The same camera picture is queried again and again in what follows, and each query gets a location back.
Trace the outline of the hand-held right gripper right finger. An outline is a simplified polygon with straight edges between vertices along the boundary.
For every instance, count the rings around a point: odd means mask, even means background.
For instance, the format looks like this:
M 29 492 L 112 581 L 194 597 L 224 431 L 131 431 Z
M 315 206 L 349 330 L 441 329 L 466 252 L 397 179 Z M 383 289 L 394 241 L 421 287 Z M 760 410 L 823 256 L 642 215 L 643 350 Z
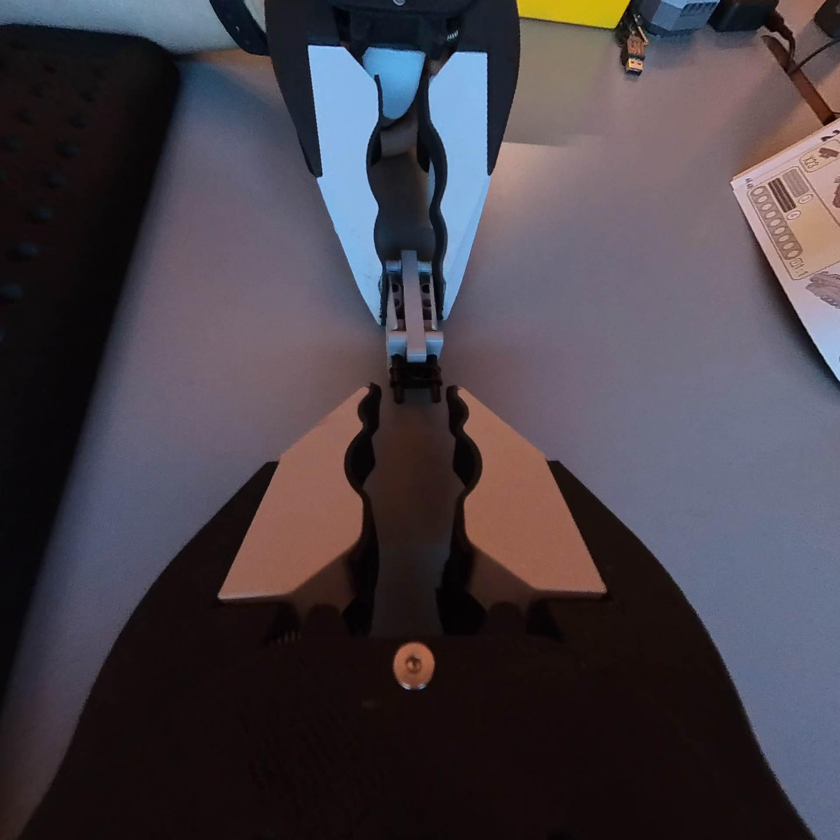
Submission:
M 465 388 L 447 389 L 464 485 L 446 562 L 446 632 L 475 634 L 497 604 L 606 593 L 548 460 Z

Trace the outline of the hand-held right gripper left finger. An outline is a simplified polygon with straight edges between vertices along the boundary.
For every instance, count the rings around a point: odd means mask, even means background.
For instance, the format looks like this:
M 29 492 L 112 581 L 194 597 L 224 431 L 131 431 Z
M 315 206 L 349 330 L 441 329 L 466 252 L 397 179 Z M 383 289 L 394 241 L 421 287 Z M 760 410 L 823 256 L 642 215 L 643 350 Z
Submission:
M 352 634 L 370 632 L 379 549 L 364 483 L 381 401 L 380 386 L 360 388 L 281 455 L 222 602 L 285 602 L 300 618 L 332 606 Z

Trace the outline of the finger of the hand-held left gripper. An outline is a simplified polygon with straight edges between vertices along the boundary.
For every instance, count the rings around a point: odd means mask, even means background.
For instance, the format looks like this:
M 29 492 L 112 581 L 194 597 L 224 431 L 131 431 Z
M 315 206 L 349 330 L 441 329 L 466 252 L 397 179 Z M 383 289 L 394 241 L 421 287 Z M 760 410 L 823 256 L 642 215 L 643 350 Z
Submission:
M 382 321 L 382 261 L 375 249 L 379 207 L 368 158 L 379 126 L 379 88 L 342 46 L 310 46 L 308 58 L 322 174 L 318 185 L 353 278 Z
M 443 257 L 443 316 L 464 278 L 487 198 L 487 54 L 457 51 L 430 81 L 430 118 L 441 139 L 446 177 L 440 209 L 447 244 Z

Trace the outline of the grey toy brick assembly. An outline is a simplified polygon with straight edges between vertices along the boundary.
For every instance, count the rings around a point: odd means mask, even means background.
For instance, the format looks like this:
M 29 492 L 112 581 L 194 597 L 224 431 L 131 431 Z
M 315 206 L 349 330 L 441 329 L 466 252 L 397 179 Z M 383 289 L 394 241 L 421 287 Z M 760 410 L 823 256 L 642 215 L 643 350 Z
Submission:
M 432 266 L 415 251 L 404 250 L 399 260 L 385 263 L 385 277 L 385 347 L 395 402 L 404 403 L 408 390 L 426 389 L 439 403 L 444 334 L 438 326 Z

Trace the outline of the grey desk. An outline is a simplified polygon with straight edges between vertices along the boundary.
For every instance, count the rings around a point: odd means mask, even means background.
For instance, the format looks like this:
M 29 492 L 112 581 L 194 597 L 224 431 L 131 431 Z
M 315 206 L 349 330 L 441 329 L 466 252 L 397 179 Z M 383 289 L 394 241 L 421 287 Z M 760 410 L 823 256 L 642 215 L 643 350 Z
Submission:
M 707 625 L 795 807 L 838 838 L 838 384 L 730 180 L 819 128 L 757 35 L 521 25 L 516 100 L 446 382 L 562 461 Z M 382 332 L 270 63 L 182 91 L 7 693 L 2 837 L 112 641 L 258 467 L 360 385 Z

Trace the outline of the black wristband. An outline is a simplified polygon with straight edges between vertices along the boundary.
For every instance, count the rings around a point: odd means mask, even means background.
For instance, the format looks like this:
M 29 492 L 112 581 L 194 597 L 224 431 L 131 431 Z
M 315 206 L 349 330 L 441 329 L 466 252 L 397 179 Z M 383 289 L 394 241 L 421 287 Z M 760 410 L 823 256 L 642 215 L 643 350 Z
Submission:
M 250 55 L 270 53 L 266 34 L 264 2 L 209 1 L 230 38 Z

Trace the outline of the yellow plastic box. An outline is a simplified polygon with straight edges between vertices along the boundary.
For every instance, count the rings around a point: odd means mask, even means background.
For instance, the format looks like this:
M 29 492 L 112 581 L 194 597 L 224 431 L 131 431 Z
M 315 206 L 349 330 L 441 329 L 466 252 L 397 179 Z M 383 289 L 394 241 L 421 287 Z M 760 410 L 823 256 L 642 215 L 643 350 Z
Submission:
M 630 3 L 627 0 L 520 0 L 517 6 L 521 18 L 614 29 Z

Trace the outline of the black USB plug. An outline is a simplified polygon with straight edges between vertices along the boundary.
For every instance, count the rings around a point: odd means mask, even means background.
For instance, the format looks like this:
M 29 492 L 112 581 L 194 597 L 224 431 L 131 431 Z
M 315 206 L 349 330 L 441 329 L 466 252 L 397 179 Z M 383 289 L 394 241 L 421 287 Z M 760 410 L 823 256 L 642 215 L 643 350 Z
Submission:
M 631 18 L 616 27 L 616 40 L 621 48 L 620 61 L 625 73 L 639 77 L 644 71 L 648 37 L 640 24 Z

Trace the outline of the grey electronic block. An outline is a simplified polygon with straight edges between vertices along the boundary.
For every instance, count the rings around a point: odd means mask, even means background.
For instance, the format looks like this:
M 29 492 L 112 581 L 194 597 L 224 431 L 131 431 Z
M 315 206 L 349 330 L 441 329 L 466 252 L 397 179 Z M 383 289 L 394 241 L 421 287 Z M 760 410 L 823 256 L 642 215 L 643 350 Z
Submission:
M 702 28 L 719 1 L 636 1 L 634 11 L 656 36 L 686 35 Z

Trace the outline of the black perforated tray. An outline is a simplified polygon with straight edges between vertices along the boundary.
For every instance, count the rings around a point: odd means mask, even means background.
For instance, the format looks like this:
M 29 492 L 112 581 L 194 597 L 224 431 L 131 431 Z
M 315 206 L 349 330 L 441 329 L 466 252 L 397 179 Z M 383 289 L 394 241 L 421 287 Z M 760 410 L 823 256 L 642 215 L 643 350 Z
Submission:
M 180 87 L 147 39 L 1 37 L 1 691 Z

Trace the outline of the black power adapter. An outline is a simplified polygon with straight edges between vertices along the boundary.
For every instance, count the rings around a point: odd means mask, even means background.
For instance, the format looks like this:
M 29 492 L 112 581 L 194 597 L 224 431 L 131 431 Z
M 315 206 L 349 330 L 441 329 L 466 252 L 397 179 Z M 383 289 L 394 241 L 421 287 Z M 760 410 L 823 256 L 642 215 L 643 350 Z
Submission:
M 717 32 L 753 32 L 769 22 L 779 1 L 719 1 L 708 18 Z

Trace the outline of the white instruction booklet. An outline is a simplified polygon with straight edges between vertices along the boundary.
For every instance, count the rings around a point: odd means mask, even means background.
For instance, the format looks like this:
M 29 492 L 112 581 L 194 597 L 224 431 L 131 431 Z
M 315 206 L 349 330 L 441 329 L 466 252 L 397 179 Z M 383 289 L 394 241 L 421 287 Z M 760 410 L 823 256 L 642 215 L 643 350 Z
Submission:
M 814 345 L 839 377 L 839 122 L 731 181 Z

